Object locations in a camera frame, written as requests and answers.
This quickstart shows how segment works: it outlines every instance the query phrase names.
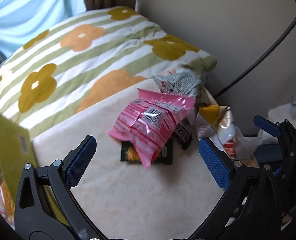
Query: blue gripper pad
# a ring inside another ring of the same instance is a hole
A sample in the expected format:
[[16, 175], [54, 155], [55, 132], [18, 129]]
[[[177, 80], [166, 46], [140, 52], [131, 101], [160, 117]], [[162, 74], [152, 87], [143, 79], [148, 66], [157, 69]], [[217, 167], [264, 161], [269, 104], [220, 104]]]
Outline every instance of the blue gripper pad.
[[230, 172], [205, 139], [200, 139], [199, 141], [199, 154], [203, 158], [218, 187], [227, 190], [230, 185]]
[[281, 136], [279, 126], [261, 117], [260, 115], [255, 116], [253, 122], [254, 122], [254, 125], [264, 130], [266, 133], [269, 133], [271, 136], [274, 136], [274, 137]]
[[74, 151], [78, 151], [68, 169], [66, 170], [67, 188], [76, 187], [85, 172], [88, 164], [94, 156], [97, 149], [97, 141], [92, 136], [87, 136], [83, 142]]

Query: barcode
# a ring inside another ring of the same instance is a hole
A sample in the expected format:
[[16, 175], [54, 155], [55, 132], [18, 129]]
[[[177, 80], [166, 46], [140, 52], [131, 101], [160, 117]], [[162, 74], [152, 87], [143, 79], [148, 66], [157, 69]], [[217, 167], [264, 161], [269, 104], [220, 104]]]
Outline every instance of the barcode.
[[138, 105], [140, 102], [142, 102], [142, 100], [141, 99], [136, 99], [136, 100], [134, 100], [134, 101], [132, 101], [134, 104], [136, 104], [136, 105]]
[[144, 113], [143, 119], [154, 126], [160, 127], [162, 121], [162, 112], [154, 108], [149, 108], [147, 112]]

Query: floral blanket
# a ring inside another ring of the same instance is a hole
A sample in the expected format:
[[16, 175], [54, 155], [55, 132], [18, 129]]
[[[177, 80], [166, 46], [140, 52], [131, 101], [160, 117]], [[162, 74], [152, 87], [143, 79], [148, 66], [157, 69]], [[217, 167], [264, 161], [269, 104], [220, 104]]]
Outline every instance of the floral blanket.
[[88, 11], [30, 40], [0, 67], [0, 113], [34, 138], [75, 113], [178, 66], [216, 59], [127, 7]]

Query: white wall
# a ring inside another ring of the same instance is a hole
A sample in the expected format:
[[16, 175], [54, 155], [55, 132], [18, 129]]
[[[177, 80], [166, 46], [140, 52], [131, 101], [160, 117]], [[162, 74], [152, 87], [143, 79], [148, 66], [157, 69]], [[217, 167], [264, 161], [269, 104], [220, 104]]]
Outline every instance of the white wall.
[[[254, 63], [296, 16], [294, 0], [138, 0], [138, 11], [216, 56], [207, 88], [215, 94]], [[218, 98], [244, 134], [253, 117], [290, 102], [296, 92], [296, 27], [255, 70]]]

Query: metal screw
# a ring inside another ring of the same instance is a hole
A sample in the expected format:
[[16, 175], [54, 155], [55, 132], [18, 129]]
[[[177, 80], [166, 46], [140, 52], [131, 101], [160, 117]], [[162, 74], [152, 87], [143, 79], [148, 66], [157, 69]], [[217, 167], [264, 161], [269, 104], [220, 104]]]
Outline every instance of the metal screw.
[[240, 161], [234, 161], [234, 166], [240, 167], [242, 163]]
[[55, 161], [53, 162], [53, 165], [54, 165], [54, 166], [59, 166], [59, 165], [61, 165], [61, 160], [55, 160]]
[[29, 170], [31, 168], [31, 164], [30, 163], [27, 163], [26, 165], [25, 165], [25, 170]]
[[270, 166], [269, 166], [268, 164], [265, 164], [265, 165], [264, 165], [264, 169], [265, 169], [266, 171], [269, 171], [269, 170], [270, 170]]

